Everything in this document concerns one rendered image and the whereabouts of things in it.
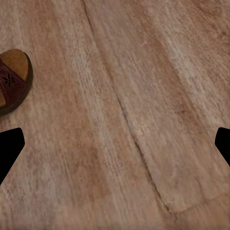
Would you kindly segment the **sandal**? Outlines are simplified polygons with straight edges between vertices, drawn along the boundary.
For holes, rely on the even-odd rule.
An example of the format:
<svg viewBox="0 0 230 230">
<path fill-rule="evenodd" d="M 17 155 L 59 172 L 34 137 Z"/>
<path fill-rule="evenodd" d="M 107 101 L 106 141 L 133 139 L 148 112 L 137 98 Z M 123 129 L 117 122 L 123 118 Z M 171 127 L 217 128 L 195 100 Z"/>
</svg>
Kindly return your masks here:
<svg viewBox="0 0 230 230">
<path fill-rule="evenodd" d="M 27 97 L 33 67 L 27 54 L 11 49 L 0 54 L 0 116 L 16 109 Z"/>
</svg>

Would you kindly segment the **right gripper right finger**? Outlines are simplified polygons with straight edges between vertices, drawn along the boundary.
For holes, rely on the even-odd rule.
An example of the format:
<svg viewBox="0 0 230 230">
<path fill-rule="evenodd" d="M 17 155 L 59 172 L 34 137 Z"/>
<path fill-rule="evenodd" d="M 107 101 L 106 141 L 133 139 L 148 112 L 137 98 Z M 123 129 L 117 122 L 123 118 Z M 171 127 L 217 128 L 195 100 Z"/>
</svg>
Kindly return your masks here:
<svg viewBox="0 0 230 230">
<path fill-rule="evenodd" d="M 230 166 L 230 129 L 218 128 L 215 145 Z"/>
</svg>

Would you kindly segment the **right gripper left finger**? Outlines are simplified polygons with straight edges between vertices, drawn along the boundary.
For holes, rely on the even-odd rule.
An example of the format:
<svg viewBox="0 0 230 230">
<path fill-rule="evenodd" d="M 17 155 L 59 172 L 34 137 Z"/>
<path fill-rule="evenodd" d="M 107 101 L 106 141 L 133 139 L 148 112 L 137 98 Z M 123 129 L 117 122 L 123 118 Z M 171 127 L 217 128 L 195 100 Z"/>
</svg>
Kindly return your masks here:
<svg viewBox="0 0 230 230">
<path fill-rule="evenodd" d="M 0 133 L 0 185 L 25 146 L 20 127 Z"/>
</svg>

